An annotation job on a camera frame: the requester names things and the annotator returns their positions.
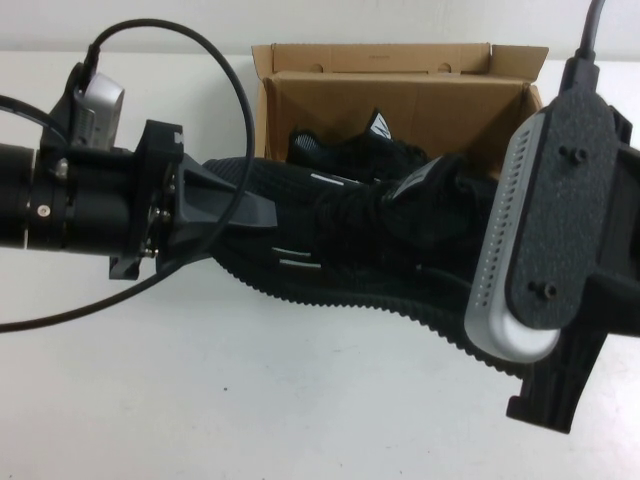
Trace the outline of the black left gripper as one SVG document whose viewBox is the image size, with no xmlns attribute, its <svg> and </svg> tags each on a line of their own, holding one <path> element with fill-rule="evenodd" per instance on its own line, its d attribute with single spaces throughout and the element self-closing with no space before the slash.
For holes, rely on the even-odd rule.
<svg viewBox="0 0 640 480">
<path fill-rule="evenodd" d="M 106 256 L 109 278 L 136 280 L 168 179 L 184 156 L 183 128 L 146 122 L 134 151 L 77 148 L 67 159 L 64 250 Z M 186 155 L 175 173 L 171 227 L 152 231 L 157 263 L 209 257 L 212 235 L 277 226 L 273 201 L 244 191 Z"/>
</svg>

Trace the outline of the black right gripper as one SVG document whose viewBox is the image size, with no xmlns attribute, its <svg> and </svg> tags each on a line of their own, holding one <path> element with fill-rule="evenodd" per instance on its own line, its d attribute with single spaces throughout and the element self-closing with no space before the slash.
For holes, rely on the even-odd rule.
<svg viewBox="0 0 640 480">
<path fill-rule="evenodd" d="M 562 338 L 639 334 L 639 153 L 620 138 L 613 112 L 572 114 L 563 166 L 559 318 Z"/>
</svg>

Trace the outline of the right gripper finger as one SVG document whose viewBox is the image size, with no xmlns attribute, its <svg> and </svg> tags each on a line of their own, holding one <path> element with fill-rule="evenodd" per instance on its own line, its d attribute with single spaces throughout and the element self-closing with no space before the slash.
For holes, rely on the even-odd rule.
<svg viewBox="0 0 640 480">
<path fill-rule="evenodd" d="M 520 393 L 509 399 L 506 415 L 558 433 L 569 433 L 582 393 L 607 334 L 568 331 L 552 353 L 531 365 Z"/>
</svg>

